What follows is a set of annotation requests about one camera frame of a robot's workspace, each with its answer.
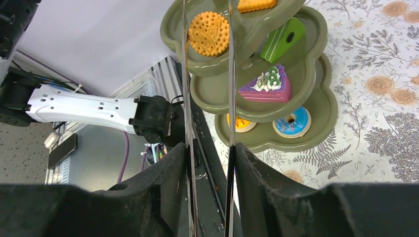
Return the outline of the blue donut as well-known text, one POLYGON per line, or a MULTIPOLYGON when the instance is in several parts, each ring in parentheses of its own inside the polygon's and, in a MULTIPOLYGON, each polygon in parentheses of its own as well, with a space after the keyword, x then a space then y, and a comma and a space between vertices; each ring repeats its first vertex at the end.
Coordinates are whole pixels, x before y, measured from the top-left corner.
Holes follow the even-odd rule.
POLYGON ((311 114, 304 107, 299 107, 286 117, 272 122, 276 133, 281 137, 294 139, 305 135, 312 124, 311 114))

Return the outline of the purple cake slice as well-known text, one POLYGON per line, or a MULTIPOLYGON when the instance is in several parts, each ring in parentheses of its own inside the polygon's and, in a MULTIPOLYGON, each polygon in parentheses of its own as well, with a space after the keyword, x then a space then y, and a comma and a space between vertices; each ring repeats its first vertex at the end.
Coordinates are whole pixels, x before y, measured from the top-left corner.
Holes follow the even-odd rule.
POLYGON ((245 100, 263 103, 287 103, 292 98, 291 83, 281 64, 270 67, 238 92, 245 100))

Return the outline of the metal tongs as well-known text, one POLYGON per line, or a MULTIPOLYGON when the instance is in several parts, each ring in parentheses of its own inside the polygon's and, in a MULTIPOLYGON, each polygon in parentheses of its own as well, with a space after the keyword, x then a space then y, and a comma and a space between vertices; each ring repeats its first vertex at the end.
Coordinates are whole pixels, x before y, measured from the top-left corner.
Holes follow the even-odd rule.
MULTIPOLYGON (((228 1, 228 20, 229 20, 229 117, 230 117, 230 141, 229 141, 229 160, 228 160, 228 171, 227 171, 227 201, 225 205, 225 224, 224 224, 224 235, 226 237, 233 236, 233 223, 234 223, 234 177, 235 177, 235 164, 236 164, 236 139, 235 139, 235 126, 236 121, 236 64, 235 64, 235 48, 234 48, 234 32, 233 32, 233 4, 232 1, 228 1)), ((192 189, 189 191, 189 204, 190 207, 190 236, 197 236, 196 230, 198 228, 197 224, 197 207, 196 207, 196 195, 195 195, 195 161, 194 161, 194 151, 193 151, 193 139, 192 139, 192 119, 191 119, 191 96, 190 96, 190 83, 188 82, 189 72, 187 70, 187 53, 186 45, 188 42, 188 23, 189 21, 186 18, 186 1, 182 3, 182 86, 183 86, 183 102, 184 102, 184 111, 185 111, 185 141, 190 147, 190 174, 189 178, 192 178, 188 182, 188 186, 192 189)))

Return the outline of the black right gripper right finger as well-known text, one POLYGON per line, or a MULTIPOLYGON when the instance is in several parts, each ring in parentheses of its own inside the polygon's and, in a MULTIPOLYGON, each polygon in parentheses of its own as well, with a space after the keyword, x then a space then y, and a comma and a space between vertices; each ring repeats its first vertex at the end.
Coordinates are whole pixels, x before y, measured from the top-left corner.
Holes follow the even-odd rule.
POLYGON ((246 237, 416 237, 417 184, 334 183, 316 190, 236 145, 236 179, 246 237))

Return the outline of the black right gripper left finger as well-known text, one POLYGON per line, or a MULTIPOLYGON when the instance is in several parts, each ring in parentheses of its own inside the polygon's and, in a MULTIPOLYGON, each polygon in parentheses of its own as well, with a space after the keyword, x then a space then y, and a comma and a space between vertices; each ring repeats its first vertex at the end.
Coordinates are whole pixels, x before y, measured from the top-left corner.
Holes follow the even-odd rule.
POLYGON ((3 237, 174 237, 186 177, 186 147, 115 184, 88 192, 71 185, 1 185, 3 237))

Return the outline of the green cake slice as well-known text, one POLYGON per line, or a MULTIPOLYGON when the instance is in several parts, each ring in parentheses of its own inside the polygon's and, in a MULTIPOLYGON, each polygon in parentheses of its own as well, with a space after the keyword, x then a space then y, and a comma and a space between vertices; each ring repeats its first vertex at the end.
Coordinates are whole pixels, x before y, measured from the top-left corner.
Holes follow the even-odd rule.
POLYGON ((268 34, 260 54, 261 58, 273 64, 304 35, 304 25, 297 18, 291 18, 283 26, 268 34))

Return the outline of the round waffle biscuit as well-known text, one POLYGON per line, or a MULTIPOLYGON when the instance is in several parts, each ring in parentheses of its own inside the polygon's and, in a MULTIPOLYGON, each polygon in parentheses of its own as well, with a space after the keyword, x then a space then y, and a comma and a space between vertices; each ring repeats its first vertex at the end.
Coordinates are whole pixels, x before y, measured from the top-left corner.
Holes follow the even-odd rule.
POLYGON ((188 39, 198 54, 218 56, 229 47, 229 23, 217 12, 202 12, 190 23, 188 39))

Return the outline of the yellow frosted donut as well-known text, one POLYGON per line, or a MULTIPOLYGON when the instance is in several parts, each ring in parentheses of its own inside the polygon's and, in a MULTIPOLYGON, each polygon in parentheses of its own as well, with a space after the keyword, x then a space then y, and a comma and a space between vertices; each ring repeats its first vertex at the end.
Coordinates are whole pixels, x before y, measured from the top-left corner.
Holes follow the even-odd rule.
POLYGON ((244 133, 252 130, 257 125, 257 122, 243 119, 239 116, 235 117, 235 131, 237 133, 244 133))

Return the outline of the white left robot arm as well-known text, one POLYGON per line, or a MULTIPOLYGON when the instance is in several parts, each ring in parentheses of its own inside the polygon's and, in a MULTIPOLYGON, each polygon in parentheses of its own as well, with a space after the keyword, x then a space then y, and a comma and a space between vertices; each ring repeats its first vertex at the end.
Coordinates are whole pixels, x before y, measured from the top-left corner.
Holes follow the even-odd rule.
POLYGON ((0 3, 0 120, 27 127, 33 122, 78 122, 169 143, 172 104, 161 96, 107 98, 71 91, 51 78, 12 66, 16 46, 39 6, 37 0, 0 3))

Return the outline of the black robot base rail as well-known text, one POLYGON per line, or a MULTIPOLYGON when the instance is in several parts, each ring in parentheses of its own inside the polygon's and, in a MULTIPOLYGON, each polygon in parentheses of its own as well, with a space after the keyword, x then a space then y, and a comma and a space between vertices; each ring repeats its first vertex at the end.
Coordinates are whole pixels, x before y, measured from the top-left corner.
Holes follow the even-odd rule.
POLYGON ((223 237, 227 178, 202 109, 191 100, 199 236, 223 237))

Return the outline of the square cracker biscuit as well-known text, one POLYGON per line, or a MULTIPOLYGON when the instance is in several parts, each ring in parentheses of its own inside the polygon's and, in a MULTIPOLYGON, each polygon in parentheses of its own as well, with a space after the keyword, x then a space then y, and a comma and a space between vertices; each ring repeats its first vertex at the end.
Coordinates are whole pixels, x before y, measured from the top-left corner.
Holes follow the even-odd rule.
POLYGON ((239 0, 237 9, 240 13, 248 13, 275 7, 277 0, 239 0))

